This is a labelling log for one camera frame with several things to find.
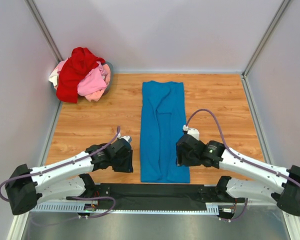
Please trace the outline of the blue t shirt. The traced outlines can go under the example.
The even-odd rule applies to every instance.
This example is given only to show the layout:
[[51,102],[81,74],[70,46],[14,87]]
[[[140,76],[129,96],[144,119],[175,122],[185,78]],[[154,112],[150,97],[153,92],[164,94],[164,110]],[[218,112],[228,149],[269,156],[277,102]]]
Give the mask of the blue t shirt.
[[186,123],[182,82],[142,84],[140,180],[143,183],[190,183],[190,170],[177,165],[176,143]]

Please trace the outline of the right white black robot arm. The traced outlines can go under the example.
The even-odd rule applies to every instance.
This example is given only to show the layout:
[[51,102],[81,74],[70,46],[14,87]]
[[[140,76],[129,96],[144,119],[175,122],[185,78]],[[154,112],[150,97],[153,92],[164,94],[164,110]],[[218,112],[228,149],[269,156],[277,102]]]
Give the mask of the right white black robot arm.
[[208,143],[184,134],[176,143],[178,166],[205,166],[246,176],[230,178],[215,189],[221,202],[230,198],[256,199],[274,203],[282,211],[300,217],[300,167],[279,167],[247,157],[221,142]]

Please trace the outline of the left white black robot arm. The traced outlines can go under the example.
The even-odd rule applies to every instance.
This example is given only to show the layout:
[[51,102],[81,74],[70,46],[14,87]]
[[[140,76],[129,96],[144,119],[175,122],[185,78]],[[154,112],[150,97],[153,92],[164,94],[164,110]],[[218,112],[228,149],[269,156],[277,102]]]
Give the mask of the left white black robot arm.
[[91,145],[79,154],[57,163],[28,168],[19,165],[5,183],[12,214],[27,213],[49,200],[95,201],[99,197],[91,172],[111,167],[114,172],[133,172],[131,137],[113,143]]

